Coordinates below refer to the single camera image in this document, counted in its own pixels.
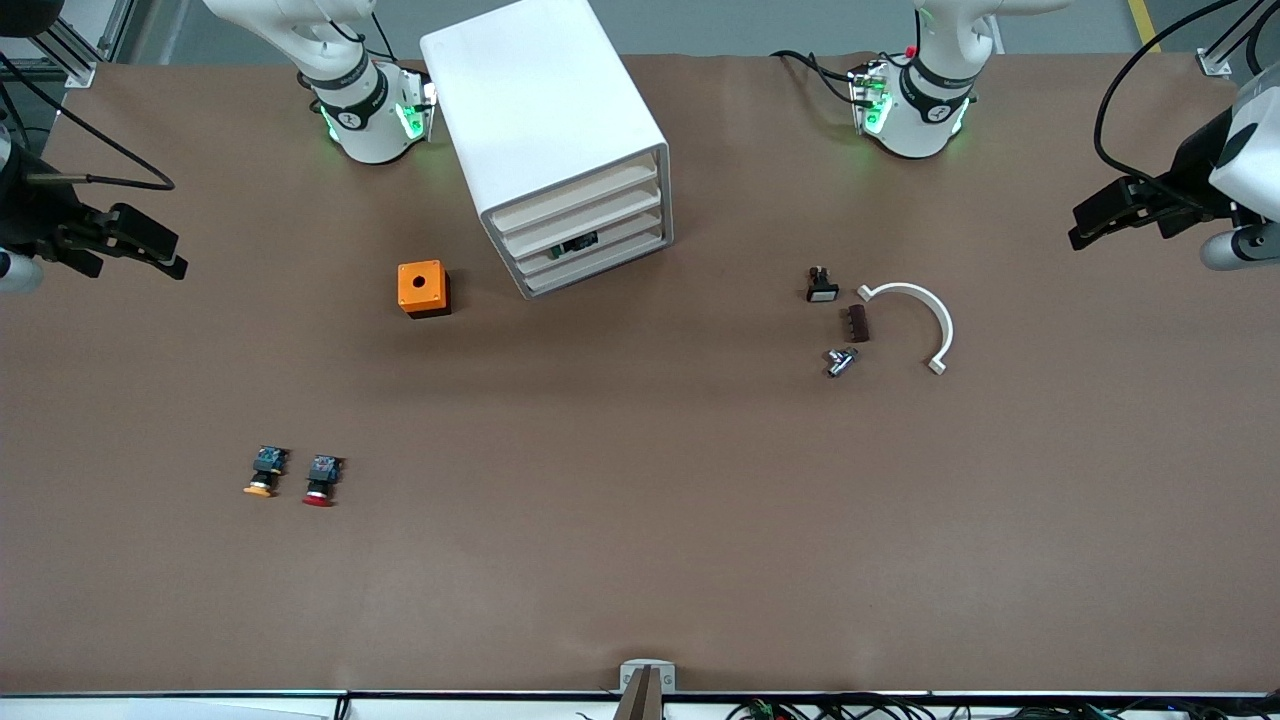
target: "green led light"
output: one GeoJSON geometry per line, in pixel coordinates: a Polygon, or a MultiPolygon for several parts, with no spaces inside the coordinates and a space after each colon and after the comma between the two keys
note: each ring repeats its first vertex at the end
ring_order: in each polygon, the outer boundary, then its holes
{"type": "Polygon", "coordinates": [[[404,126],[404,135],[407,135],[410,140],[422,137],[422,113],[399,104],[396,105],[396,110],[397,117],[401,119],[401,124],[404,126]]]}
{"type": "Polygon", "coordinates": [[[334,142],[339,142],[338,131],[334,129],[333,119],[329,117],[329,111],[324,109],[324,105],[320,106],[320,117],[324,118],[324,124],[329,128],[329,138],[334,142]]]}
{"type": "Polygon", "coordinates": [[[867,132],[879,135],[879,131],[884,129],[884,118],[888,118],[888,111],[892,109],[893,97],[886,92],[874,108],[867,110],[867,132]]]}
{"type": "Polygon", "coordinates": [[[956,124],[951,126],[951,135],[960,132],[960,123],[964,122],[964,111],[969,109],[969,100],[965,100],[956,110],[956,124]]]}

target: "metal fitting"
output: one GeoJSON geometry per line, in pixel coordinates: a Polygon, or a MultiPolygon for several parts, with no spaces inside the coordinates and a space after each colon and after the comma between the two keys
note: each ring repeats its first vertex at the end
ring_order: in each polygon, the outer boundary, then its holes
{"type": "Polygon", "coordinates": [[[827,360],[831,361],[831,366],[827,368],[827,375],[832,378],[838,378],[849,369],[850,365],[858,360],[858,351],[852,347],[846,347],[844,350],[828,350],[827,360]]]}

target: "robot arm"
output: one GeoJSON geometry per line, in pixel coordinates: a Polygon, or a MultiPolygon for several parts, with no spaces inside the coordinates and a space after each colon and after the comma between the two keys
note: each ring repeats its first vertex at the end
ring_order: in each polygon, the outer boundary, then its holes
{"type": "Polygon", "coordinates": [[[1208,213],[1137,177],[1123,177],[1075,208],[1071,247],[1083,250],[1125,228],[1156,223],[1165,238],[1213,219],[1234,228],[1208,238],[1201,260],[1215,270],[1280,263],[1280,64],[1240,88],[1235,105],[1183,141],[1156,179],[1208,213]]]}
{"type": "MultiPolygon", "coordinates": [[[[0,0],[0,37],[40,35],[58,19],[61,6],[61,0],[0,0]]],[[[91,129],[23,78],[8,59],[3,63],[46,102],[91,129]]],[[[173,182],[163,173],[141,158],[123,152],[168,183],[168,187],[154,188],[173,188],[173,182]]],[[[104,255],[146,263],[173,279],[186,277],[187,261],[177,254],[178,236],[173,231],[123,202],[101,213],[81,202],[73,188],[73,183],[118,179],[59,173],[14,143],[0,126],[0,292],[36,290],[44,278],[36,258],[61,263],[91,278],[101,273],[104,255]]]]}
{"type": "Polygon", "coordinates": [[[375,0],[205,0],[224,20],[270,42],[320,99],[329,136],[361,163],[389,163],[430,135],[435,88],[421,73],[370,58],[344,23],[375,0]]]}
{"type": "Polygon", "coordinates": [[[852,78],[859,132],[904,158],[928,158],[960,131],[978,73],[995,42],[986,18],[1034,15],[1071,0],[914,0],[919,47],[906,63],[873,63],[852,78]]]}

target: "orange push button box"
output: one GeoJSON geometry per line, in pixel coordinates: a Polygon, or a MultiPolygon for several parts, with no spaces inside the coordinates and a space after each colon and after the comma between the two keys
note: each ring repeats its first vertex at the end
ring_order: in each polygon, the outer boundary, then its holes
{"type": "Polygon", "coordinates": [[[453,311],[449,274],[439,260],[406,263],[396,282],[399,306],[410,318],[436,318],[453,311]]]}

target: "curved white bracket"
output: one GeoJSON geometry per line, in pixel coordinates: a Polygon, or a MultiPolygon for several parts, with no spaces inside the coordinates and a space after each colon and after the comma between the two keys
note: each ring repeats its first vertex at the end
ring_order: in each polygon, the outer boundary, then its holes
{"type": "Polygon", "coordinates": [[[933,314],[938,318],[938,324],[942,325],[942,347],[929,359],[929,369],[936,374],[941,375],[946,369],[946,364],[942,363],[942,356],[951,350],[951,338],[955,337],[956,327],[951,322],[951,313],[947,311],[947,306],[938,300],[937,295],[924,290],[918,284],[911,283],[888,283],[872,290],[867,286],[858,288],[858,295],[863,296],[863,300],[870,300],[882,292],[901,292],[902,295],[910,295],[911,297],[919,300],[920,302],[929,306],[933,314]]]}

